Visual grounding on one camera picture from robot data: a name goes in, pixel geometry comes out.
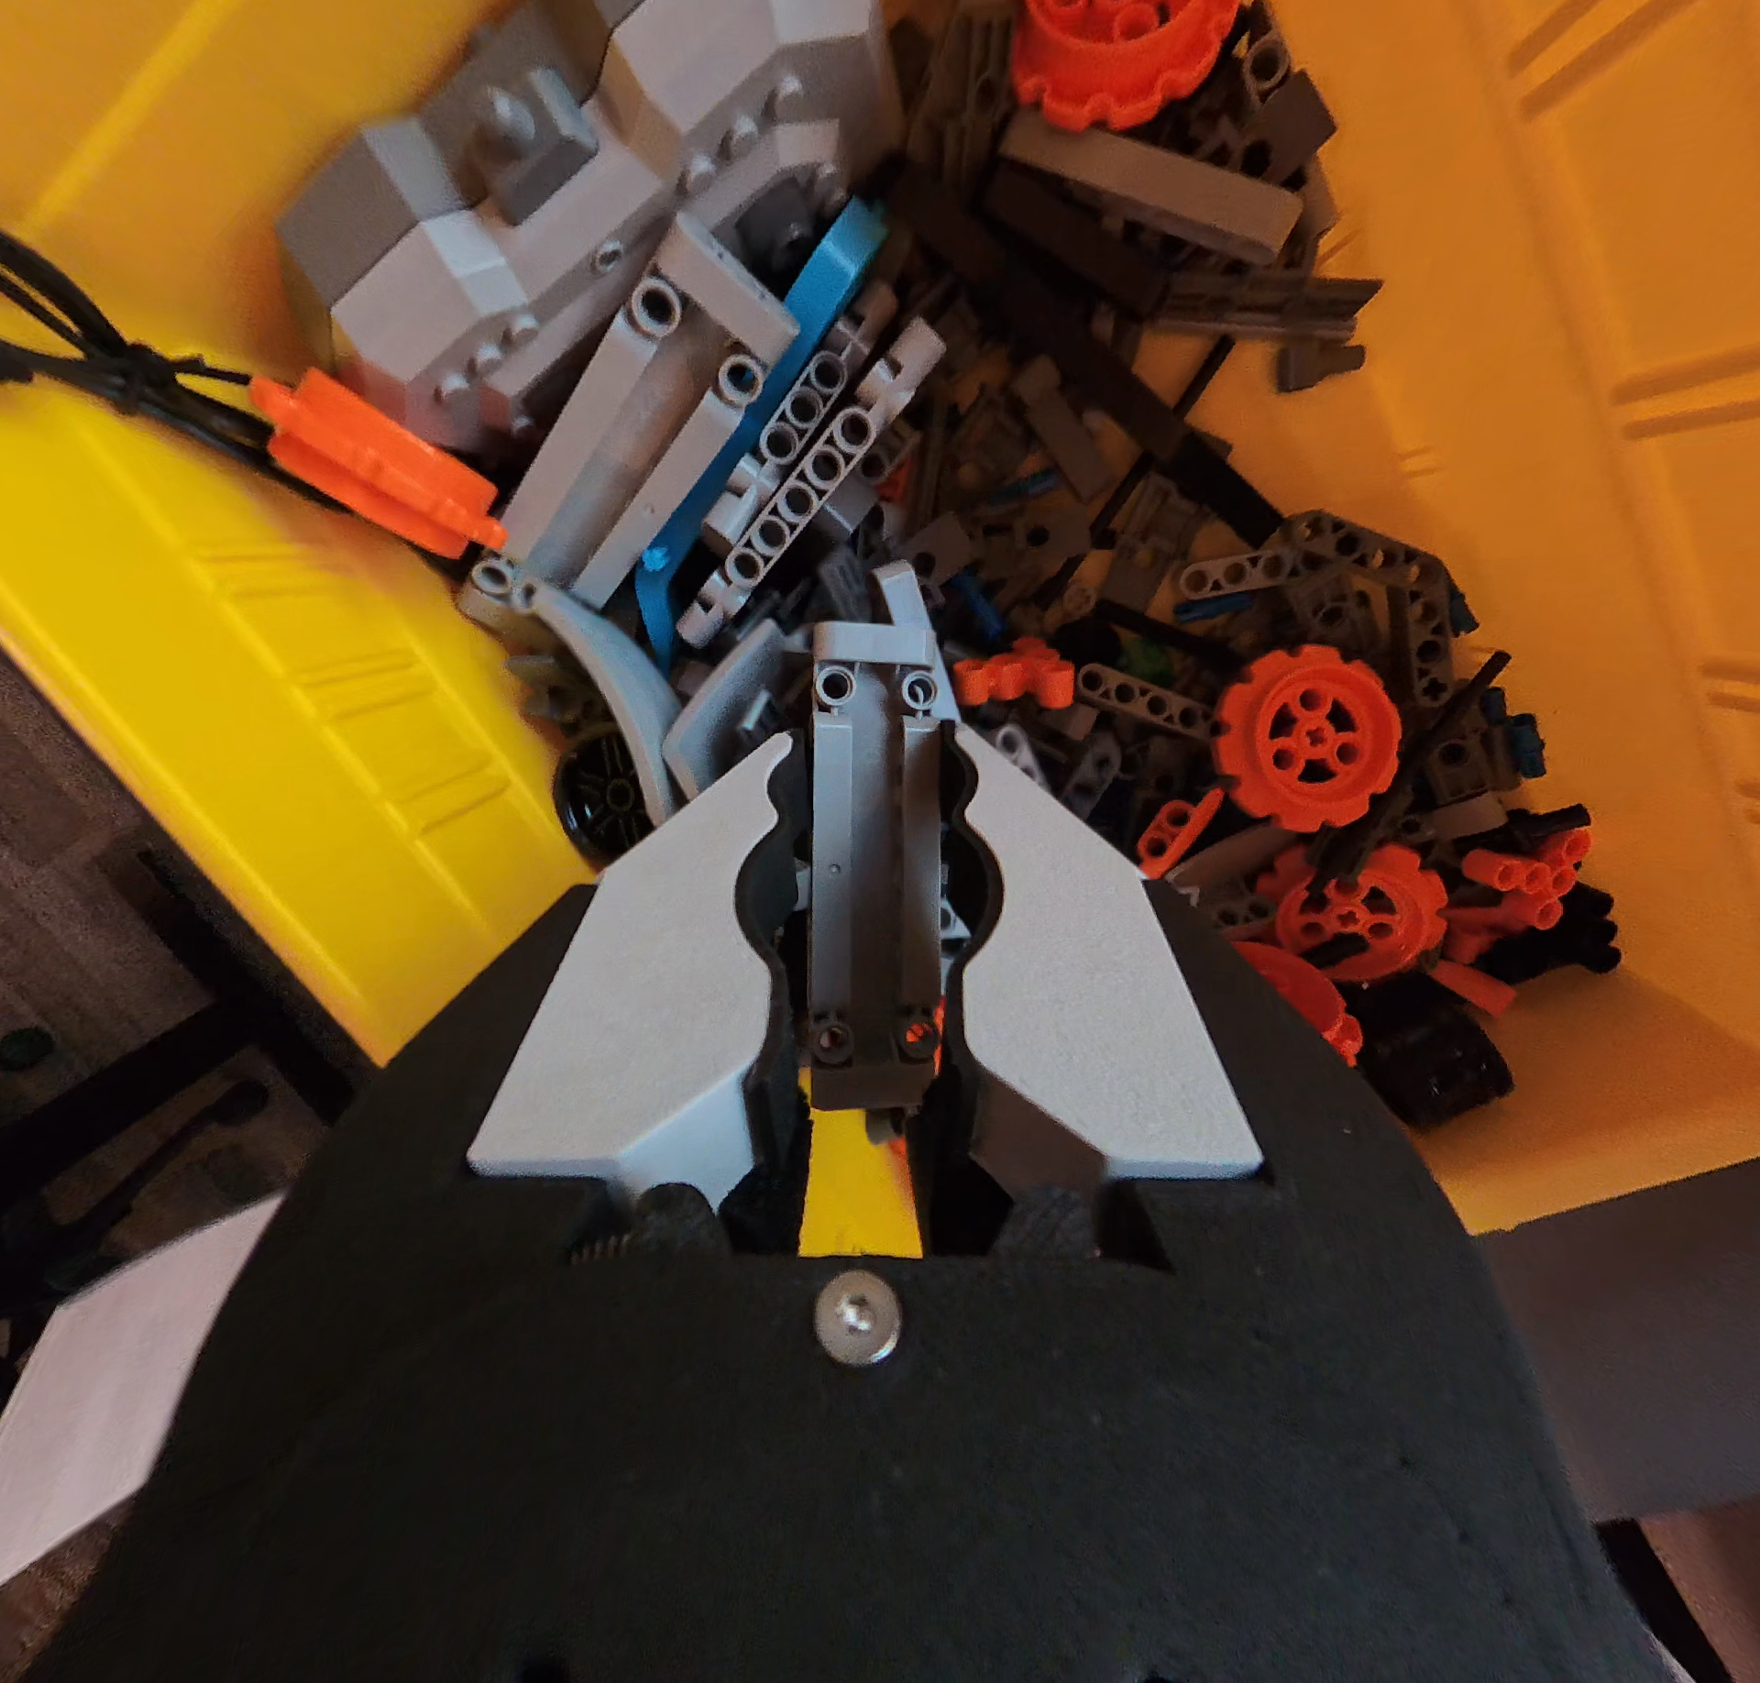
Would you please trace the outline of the blue curved building piece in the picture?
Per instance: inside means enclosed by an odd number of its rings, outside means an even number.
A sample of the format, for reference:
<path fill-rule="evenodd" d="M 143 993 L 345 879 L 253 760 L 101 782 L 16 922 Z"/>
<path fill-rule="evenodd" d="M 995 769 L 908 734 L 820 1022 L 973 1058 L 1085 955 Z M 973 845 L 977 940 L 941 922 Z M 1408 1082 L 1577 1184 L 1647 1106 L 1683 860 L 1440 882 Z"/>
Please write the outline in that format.
<path fill-rule="evenodd" d="M 679 567 L 686 566 L 706 511 L 723 496 L 736 458 L 747 458 L 766 430 L 766 422 L 778 411 L 784 388 L 801 377 L 807 361 L 820 347 L 827 330 L 847 313 L 854 301 L 862 275 L 871 272 L 871 262 L 879 255 L 887 242 L 882 214 L 848 196 L 836 222 L 827 230 L 809 262 L 801 263 L 798 280 L 783 298 L 783 306 L 798 318 L 794 346 L 768 365 L 756 401 L 742 411 L 733 435 L 713 451 L 699 486 L 686 491 L 686 502 L 671 511 L 661 534 L 649 536 L 632 566 L 632 600 L 643 611 L 643 630 L 654 651 L 654 663 L 671 675 L 674 668 L 674 622 L 682 607 L 674 607 L 671 587 Z"/>

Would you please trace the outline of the orange round connector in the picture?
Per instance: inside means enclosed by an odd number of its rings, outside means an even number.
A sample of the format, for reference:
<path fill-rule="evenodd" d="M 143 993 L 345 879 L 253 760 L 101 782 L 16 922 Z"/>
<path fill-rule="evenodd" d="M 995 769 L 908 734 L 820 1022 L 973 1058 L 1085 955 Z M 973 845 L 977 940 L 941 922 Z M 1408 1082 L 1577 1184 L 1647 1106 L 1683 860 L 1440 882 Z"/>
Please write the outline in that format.
<path fill-rule="evenodd" d="M 498 486 L 336 377 L 309 369 L 295 388 L 253 377 L 248 396 L 273 425 L 267 458 L 299 486 L 437 557 L 505 547 Z"/>

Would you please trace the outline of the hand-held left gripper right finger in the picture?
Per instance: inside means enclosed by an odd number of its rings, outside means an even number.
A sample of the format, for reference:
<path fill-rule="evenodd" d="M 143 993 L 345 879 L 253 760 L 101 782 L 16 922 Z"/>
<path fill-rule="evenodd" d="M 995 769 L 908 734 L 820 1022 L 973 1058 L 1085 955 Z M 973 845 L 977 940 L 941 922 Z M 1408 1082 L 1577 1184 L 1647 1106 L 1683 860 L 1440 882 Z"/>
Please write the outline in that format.
<path fill-rule="evenodd" d="M 920 1244 L 987 1249 L 1035 1195 L 1237 1180 L 1262 1144 L 1138 869 L 971 725 L 941 730 L 955 913 Z"/>

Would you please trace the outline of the black office chair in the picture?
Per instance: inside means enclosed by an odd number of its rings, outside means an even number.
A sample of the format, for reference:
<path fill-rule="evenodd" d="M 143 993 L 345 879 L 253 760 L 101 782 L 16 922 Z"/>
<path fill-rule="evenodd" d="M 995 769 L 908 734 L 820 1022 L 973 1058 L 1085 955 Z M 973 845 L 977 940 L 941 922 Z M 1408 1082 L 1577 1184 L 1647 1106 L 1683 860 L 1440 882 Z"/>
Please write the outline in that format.
<path fill-rule="evenodd" d="M 0 1166 L 0 1319 L 2 1364 L 31 1344 L 47 1313 L 106 1261 L 102 1237 L 132 1214 L 143 1184 L 203 1129 L 241 1124 L 266 1111 L 257 1076 L 180 1123 L 106 1195 L 66 1222 L 47 1217 L 43 1190 L 137 1123 L 146 1123 L 241 1053 L 262 1053 L 316 1112 L 336 1123 L 370 1076 L 365 1048 L 309 996 L 248 925 L 224 925 L 217 890 L 180 852 L 141 850 L 119 895 L 203 989 L 203 1006 L 113 1064 L 81 1076 L 39 1111 L 2 1123 Z"/>

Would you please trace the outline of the yellow plastic bin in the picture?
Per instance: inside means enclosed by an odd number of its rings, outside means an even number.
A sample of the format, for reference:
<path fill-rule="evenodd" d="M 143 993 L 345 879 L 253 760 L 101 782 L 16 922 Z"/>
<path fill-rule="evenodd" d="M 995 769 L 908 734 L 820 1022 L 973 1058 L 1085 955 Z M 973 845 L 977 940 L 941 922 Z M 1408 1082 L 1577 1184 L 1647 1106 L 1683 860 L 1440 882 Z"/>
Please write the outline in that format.
<path fill-rule="evenodd" d="M 295 377 L 278 214 L 516 0 L 0 0 L 2 230 L 165 354 Z M 1422 1139 L 1466 1228 L 1754 1159 L 1754 0 L 1271 0 L 1336 116 L 1366 365 L 1200 401 L 1281 511 L 1445 559 L 1624 965 Z M 2 644 L 370 1058 L 579 860 L 498 644 L 400 541 L 2 388 Z"/>

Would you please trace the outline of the grey curved building piece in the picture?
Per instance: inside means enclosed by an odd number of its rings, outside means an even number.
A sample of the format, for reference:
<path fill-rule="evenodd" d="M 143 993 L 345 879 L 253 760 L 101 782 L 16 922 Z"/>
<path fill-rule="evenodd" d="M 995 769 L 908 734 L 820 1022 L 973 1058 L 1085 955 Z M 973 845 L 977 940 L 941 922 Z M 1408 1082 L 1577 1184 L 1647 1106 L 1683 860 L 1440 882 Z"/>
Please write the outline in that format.
<path fill-rule="evenodd" d="M 941 1041 L 935 631 L 817 622 L 809 651 L 809 1096 L 904 1112 Z"/>

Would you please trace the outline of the large grey motor block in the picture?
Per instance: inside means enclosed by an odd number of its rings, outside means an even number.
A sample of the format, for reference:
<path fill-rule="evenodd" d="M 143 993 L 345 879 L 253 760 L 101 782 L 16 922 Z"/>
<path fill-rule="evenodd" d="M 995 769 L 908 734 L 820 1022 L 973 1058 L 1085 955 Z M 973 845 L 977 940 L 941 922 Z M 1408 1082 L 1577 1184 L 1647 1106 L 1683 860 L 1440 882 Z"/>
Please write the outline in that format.
<path fill-rule="evenodd" d="M 882 0 L 521 0 L 278 222 L 326 369 L 472 451 L 587 346 L 679 214 L 752 272 L 899 144 Z"/>

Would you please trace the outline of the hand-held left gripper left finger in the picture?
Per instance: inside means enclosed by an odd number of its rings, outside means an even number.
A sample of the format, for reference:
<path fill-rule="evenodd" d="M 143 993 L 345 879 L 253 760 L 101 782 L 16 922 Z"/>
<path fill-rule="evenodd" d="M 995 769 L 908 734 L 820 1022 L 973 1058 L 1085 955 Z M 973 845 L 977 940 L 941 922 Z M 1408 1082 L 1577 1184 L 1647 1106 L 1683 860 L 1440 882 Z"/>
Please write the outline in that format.
<path fill-rule="evenodd" d="M 612 860 L 472 1134 L 498 1178 L 695 1184 L 733 1249 L 798 1249 L 809 1117 L 790 925 L 801 734 L 774 734 Z"/>

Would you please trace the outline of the orange gear piece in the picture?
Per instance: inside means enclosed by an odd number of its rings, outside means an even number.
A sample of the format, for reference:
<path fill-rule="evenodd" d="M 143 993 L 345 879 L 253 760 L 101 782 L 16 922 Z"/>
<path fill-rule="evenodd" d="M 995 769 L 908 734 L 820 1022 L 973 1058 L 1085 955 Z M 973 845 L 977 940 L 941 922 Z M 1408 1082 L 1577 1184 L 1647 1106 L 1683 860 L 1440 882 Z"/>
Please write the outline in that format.
<path fill-rule="evenodd" d="M 1132 131 L 1211 71 L 1237 0 L 1017 0 L 1011 85 L 1047 122 Z"/>

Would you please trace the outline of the pile of building pieces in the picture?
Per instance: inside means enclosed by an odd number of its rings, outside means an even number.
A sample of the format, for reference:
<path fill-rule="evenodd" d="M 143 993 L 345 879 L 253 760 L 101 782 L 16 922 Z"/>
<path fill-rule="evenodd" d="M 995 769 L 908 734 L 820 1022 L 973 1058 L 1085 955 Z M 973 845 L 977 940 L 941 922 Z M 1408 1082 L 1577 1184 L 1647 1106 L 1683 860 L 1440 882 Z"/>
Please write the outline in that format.
<path fill-rule="evenodd" d="M 1189 896 L 1435 1129 L 1512 1093 L 1483 1019 L 1621 946 L 1578 882 L 1587 808 L 1512 803 L 1543 741 L 1454 657 L 1473 616 L 1445 559 L 1277 511 L 1189 425 L 1234 340 L 1275 346 L 1277 392 L 1363 365 L 1378 284 L 1313 269 L 1331 108 L 1237 0 L 1189 95 L 1064 131 L 1015 101 L 1015 21 L 956 0 L 939 39 L 887 36 L 901 131 L 848 188 L 887 242 L 674 575 L 671 675 L 632 566 L 794 346 L 783 298 L 848 196 L 784 222 L 760 272 L 679 214 L 526 431 L 444 448 L 505 524 L 444 557 L 472 566 L 456 604 L 567 736 L 554 803 L 587 858 L 774 730 L 809 745 L 817 622 L 931 630 L 941 721 Z"/>

